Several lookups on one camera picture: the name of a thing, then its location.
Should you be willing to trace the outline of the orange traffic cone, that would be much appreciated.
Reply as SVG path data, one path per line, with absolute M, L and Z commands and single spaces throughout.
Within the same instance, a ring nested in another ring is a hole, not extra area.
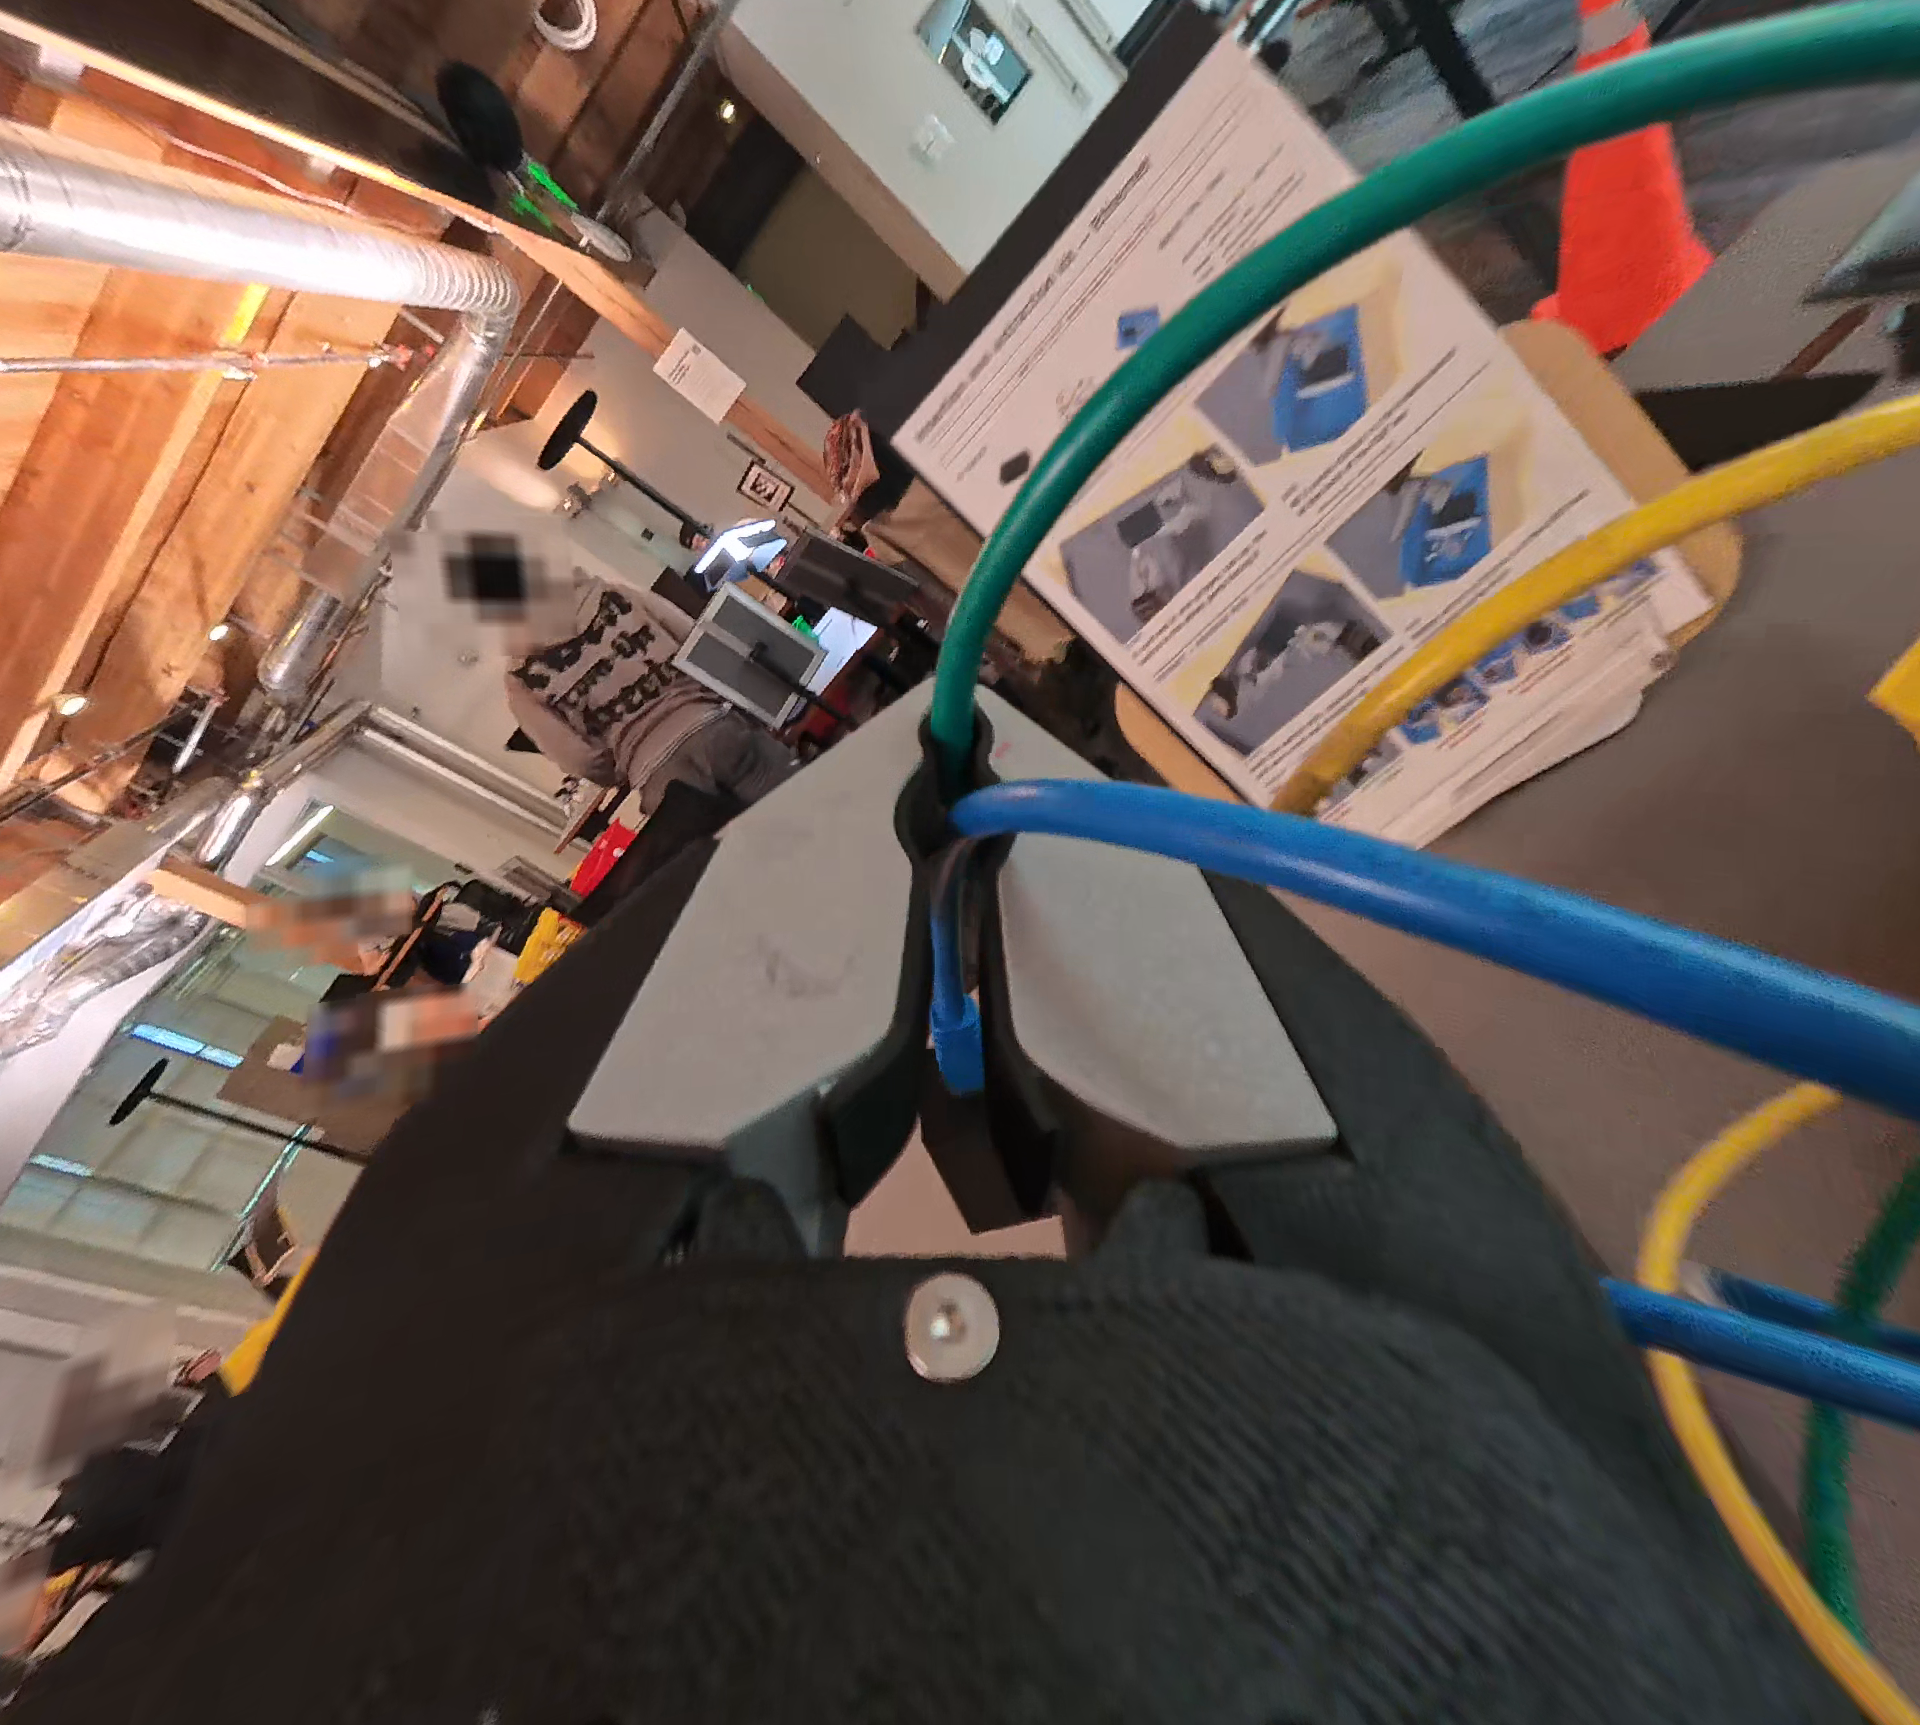
M 1650 43 L 1638 0 L 1579 0 L 1579 74 L 1632 60 Z M 1579 149 L 1563 185 L 1556 288 L 1533 319 L 1621 355 L 1710 270 L 1692 220 L 1668 124 Z

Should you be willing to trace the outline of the grey framed screen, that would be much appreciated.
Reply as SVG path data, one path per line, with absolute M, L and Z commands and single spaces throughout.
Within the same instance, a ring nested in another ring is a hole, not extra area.
M 805 716 L 829 661 L 812 633 L 724 582 L 693 622 L 675 666 L 772 732 Z

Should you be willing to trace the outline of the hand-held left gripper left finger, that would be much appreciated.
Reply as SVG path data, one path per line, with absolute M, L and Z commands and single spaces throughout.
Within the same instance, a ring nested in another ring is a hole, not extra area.
M 584 1148 L 722 1168 L 846 1216 L 932 1057 L 921 684 L 717 838 L 568 1119 Z

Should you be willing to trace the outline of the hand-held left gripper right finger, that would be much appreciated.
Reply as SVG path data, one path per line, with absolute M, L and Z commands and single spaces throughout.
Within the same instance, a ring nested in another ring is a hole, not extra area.
M 1113 785 L 1011 711 L 968 799 L 968 1087 L 1009 1168 L 1328 1152 L 1336 1121 L 1203 867 L 1189 799 Z

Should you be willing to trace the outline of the framed wall picture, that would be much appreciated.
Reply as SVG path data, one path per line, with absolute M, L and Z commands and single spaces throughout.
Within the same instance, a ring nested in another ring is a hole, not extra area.
M 981 0 L 931 0 L 916 34 L 991 126 L 1006 119 L 1033 81 L 1027 59 Z

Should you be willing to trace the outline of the silver ventilation duct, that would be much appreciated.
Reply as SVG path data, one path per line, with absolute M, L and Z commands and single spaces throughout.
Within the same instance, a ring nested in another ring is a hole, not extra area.
M 165 714 L 399 313 L 453 317 L 308 555 L 348 606 L 514 336 L 501 263 L 4 124 L 4 776 L 105 634 L 84 716 Z

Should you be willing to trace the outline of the printed instruction sheet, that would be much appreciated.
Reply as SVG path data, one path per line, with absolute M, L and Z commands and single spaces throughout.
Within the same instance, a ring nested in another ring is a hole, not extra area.
M 1062 218 L 1051 185 L 951 313 L 966 342 L 888 418 L 989 535 L 1146 339 L 1353 168 L 1219 40 Z M 1425 639 L 1635 507 L 1619 468 L 1404 231 L 1242 320 L 1068 503 L 1024 582 L 1249 800 Z M 1655 552 L 1453 668 L 1319 814 L 1429 846 L 1630 722 L 1716 599 Z

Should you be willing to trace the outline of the black round top stand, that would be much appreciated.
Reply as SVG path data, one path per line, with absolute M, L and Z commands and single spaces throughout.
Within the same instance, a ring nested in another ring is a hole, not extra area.
M 651 505 L 661 512 L 672 516 L 680 529 L 680 539 L 684 549 L 691 549 L 696 539 L 711 539 L 713 524 L 696 518 L 693 512 L 676 505 L 657 487 L 649 484 L 637 470 L 623 461 L 614 458 L 613 452 L 588 441 L 588 424 L 593 422 L 598 411 L 598 394 L 593 390 L 583 393 L 561 416 L 555 429 L 547 435 L 547 441 L 541 446 L 536 464 L 541 470 L 556 470 L 564 461 L 578 452 L 584 452 L 596 461 L 605 470 L 608 470 L 617 481 L 640 493 Z

